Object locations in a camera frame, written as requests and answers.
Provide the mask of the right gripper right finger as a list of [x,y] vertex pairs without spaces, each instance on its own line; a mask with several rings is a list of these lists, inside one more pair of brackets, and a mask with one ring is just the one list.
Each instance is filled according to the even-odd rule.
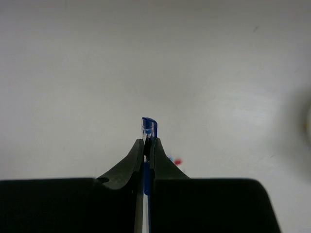
[[245,178],[190,178],[165,154],[150,152],[151,231],[154,233],[278,233],[268,193]]

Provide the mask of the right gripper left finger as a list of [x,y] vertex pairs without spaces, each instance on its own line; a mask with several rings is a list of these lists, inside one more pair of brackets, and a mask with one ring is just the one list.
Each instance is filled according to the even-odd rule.
[[1,181],[1,232],[142,232],[143,149],[143,140],[136,140],[98,178]]

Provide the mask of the blue ballpoint pen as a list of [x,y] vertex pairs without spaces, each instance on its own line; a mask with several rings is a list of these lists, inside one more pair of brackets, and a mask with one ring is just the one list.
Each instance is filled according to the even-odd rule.
[[157,137],[157,122],[149,117],[143,117],[141,120],[142,139],[144,141],[144,199],[146,205],[146,224],[147,232],[151,232],[151,172],[150,172],[150,150],[152,141]]

